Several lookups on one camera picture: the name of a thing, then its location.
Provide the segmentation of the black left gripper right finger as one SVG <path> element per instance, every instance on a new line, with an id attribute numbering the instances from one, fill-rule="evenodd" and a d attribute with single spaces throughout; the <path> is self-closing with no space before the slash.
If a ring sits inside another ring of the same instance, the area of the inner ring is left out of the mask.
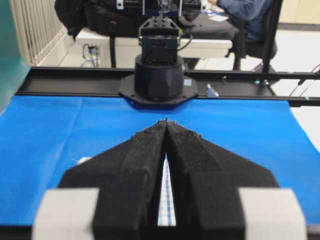
<path id="1" fill-rule="evenodd" d="M 243 240 L 240 187 L 276 188 L 267 168 L 202 138 L 175 122 L 166 144 L 177 228 L 188 240 Z"/>

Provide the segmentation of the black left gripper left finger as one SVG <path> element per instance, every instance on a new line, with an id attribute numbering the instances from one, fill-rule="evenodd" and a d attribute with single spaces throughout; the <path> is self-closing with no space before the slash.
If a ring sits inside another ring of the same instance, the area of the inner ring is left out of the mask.
<path id="1" fill-rule="evenodd" d="M 166 122 L 67 170 L 59 188 L 99 188 L 96 240 L 141 240 L 158 223 Z"/>

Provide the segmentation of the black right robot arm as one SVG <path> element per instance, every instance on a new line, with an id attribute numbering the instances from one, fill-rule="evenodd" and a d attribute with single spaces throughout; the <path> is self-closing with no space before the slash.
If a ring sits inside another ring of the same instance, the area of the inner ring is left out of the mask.
<path id="1" fill-rule="evenodd" d="M 140 29 L 134 88 L 146 98 L 170 99 L 183 91 L 179 29 L 167 18 L 168 0 L 145 0 L 149 27 Z M 161 167 L 172 170 L 176 226 L 157 224 Z M 136 240 L 247 240 L 243 194 L 266 193 L 278 183 L 266 168 L 203 139 L 174 122 L 160 121 L 129 141 L 122 163 L 117 228 Z"/>

